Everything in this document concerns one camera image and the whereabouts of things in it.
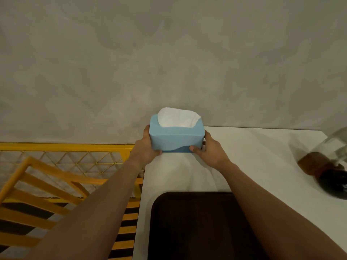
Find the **person's right hand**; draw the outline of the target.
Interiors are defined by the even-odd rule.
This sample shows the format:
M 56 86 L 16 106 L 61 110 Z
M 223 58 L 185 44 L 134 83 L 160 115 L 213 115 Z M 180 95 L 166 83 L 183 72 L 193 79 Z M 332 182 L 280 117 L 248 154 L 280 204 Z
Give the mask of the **person's right hand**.
M 230 165 L 232 162 L 228 158 L 227 154 L 223 150 L 221 144 L 214 140 L 211 134 L 205 130 L 205 149 L 202 157 L 202 161 L 209 167 L 221 172 L 224 167 Z

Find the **person's left hand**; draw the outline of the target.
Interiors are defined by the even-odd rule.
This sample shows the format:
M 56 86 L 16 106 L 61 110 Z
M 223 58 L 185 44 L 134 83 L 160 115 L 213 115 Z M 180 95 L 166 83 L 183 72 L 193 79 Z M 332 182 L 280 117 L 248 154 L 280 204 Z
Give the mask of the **person's left hand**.
M 153 150 L 150 138 L 150 125 L 147 125 L 143 131 L 142 139 L 137 140 L 128 161 L 138 169 L 150 164 L 154 159 L 150 159 L 150 151 Z

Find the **blue tissue box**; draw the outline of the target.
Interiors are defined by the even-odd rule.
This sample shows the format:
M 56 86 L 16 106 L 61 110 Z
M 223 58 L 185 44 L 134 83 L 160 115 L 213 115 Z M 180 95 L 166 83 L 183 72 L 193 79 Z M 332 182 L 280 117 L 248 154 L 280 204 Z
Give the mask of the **blue tissue box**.
M 191 145 L 202 148 L 205 129 L 200 118 L 194 127 L 162 127 L 158 115 L 150 119 L 149 135 L 153 150 L 163 153 L 190 153 Z

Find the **person's right forearm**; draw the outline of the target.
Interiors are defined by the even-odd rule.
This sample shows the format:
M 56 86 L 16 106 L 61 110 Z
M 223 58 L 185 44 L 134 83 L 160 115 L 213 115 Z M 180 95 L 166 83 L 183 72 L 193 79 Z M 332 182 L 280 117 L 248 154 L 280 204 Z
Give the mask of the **person's right forearm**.
M 317 226 L 262 188 L 229 160 L 213 165 L 227 181 L 254 234 L 272 260 L 347 260 Z

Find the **person's left forearm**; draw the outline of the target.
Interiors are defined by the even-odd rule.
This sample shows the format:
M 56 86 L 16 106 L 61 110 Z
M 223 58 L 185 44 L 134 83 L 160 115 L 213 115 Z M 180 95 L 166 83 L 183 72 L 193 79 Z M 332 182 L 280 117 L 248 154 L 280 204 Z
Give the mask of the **person's left forearm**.
M 24 260 L 106 260 L 137 175 L 148 163 L 128 159 L 106 183 L 47 232 Z

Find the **white tissue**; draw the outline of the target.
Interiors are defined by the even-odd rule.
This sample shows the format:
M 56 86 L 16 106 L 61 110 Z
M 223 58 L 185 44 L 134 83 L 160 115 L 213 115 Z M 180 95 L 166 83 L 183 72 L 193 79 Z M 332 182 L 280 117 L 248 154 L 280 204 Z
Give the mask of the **white tissue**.
M 201 116 L 194 111 L 165 107 L 158 112 L 158 123 L 162 127 L 194 127 Z

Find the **yellow metal mesh rack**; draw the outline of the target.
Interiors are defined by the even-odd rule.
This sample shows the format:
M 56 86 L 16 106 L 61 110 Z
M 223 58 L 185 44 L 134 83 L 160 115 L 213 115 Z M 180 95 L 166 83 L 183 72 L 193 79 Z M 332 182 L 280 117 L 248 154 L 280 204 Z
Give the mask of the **yellow metal mesh rack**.
M 129 158 L 132 148 L 132 144 L 0 143 L 0 191 L 29 156 L 63 171 L 95 179 L 109 179 Z M 81 194 L 60 179 L 33 168 L 28 168 L 27 172 L 74 196 L 81 197 Z M 83 186 L 91 194 L 101 185 Z M 24 182 L 18 182 L 15 187 L 71 211 L 76 207 Z M 8 209 L 51 220 L 56 224 L 65 217 L 9 198 L 2 205 Z M 48 231 L 0 220 L 0 260 L 23 260 Z

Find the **dark brown tray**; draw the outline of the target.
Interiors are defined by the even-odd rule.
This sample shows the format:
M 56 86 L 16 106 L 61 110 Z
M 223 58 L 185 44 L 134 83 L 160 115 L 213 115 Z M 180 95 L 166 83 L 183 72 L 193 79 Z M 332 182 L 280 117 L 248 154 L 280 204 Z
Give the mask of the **dark brown tray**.
M 147 260 L 270 260 L 231 192 L 166 192 L 151 209 Z

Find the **yellow wooden chair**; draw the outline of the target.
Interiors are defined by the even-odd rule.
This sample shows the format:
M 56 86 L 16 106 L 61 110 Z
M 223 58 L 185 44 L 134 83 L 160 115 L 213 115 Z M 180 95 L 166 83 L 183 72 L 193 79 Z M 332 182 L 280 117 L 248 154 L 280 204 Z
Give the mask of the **yellow wooden chair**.
M 27 172 L 28 168 L 33 168 L 43 174 L 53 176 L 57 179 L 62 180 L 70 187 L 75 189 L 79 194 L 81 194 L 81 197 L 74 196 L 65 190 L 57 188 L 43 181 L 42 179 L 29 174 Z M 18 182 L 24 182 L 32 187 L 52 194 L 53 197 L 58 197 L 74 205 L 79 205 L 83 201 L 83 199 L 90 195 L 86 188 L 84 188 L 83 184 L 102 185 L 106 181 L 107 179 L 95 179 L 63 171 L 56 167 L 50 166 L 32 156 L 29 156 L 19 165 L 19 167 L 15 170 L 13 176 L 8 180 L 8 182 L 0 191 L 0 220 L 45 230 L 50 230 L 56 225 L 56 222 L 53 222 L 51 220 L 43 219 L 31 214 L 26 214 L 4 207 L 2 204 L 7 198 L 61 216 L 66 216 L 71 211 L 70 209 L 58 206 L 55 203 L 48 201 L 48 199 L 35 196 L 29 192 L 22 191 L 16 188 L 15 185 Z

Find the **glass bottle with dark liquid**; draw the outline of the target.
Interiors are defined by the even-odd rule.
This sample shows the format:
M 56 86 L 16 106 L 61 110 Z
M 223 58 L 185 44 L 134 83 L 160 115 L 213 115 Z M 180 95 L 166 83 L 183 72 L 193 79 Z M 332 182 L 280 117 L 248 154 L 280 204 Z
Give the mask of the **glass bottle with dark liquid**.
M 347 127 L 328 136 L 297 165 L 329 195 L 347 200 Z

